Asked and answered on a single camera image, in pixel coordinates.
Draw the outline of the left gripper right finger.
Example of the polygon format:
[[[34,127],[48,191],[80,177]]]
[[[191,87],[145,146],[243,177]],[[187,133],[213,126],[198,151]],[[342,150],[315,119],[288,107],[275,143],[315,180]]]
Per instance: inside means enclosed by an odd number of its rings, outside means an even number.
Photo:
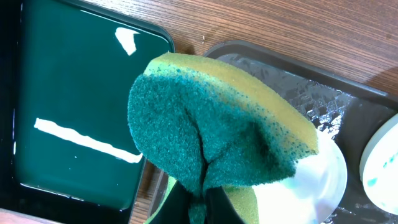
[[[205,193],[206,224],[244,224],[222,187]]]

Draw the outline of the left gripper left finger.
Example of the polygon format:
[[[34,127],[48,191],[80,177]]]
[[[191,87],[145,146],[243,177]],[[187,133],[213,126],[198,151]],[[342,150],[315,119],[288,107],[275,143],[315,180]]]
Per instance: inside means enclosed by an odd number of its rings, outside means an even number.
[[[149,224],[202,224],[202,195],[188,191],[176,181]]]

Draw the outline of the green yellow sponge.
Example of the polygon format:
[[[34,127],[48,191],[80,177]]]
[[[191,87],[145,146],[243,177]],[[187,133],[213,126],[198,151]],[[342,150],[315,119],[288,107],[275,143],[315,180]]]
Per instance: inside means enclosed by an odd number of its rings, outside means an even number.
[[[293,177],[298,161],[319,151],[317,129],[279,94],[208,57],[151,60],[132,85],[127,117],[137,149],[174,184],[202,195],[202,223],[208,189],[222,187],[247,222],[254,185]]]

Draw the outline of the white plate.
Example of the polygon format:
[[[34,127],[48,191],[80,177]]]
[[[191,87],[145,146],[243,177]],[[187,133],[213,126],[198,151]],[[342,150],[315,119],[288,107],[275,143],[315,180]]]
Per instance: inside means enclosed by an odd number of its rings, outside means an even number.
[[[397,115],[370,138],[359,164],[360,179],[370,201],[397,214]]]
[[[347,184],[346,162],[328,134],[317,136],[319,153],[299,160],[293,177],[252,187],[260,223],[323,223],[338,207]]]

